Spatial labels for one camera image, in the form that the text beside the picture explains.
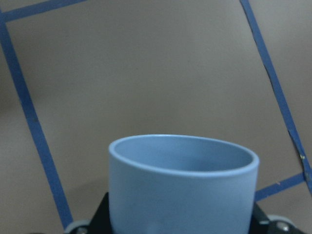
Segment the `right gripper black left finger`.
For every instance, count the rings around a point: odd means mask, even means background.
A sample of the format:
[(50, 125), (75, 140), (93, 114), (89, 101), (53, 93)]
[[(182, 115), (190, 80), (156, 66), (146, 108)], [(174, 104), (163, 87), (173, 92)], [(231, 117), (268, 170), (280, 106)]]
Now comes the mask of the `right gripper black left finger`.
[(64, 234), (112, 234), (110, 222), (109, 193), (100, 202), (95, 214), (90, 220), (78, 220), (70, 223)]

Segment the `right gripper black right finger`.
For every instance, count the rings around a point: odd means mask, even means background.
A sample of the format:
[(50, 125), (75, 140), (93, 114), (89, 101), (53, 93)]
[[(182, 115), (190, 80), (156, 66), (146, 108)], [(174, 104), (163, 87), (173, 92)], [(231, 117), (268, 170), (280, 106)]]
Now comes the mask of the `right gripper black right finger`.
[(290, 219), (284, 216), (265, 214), (255, 202), (249, 234), (306, 234), (306, 232), (300, 230)]

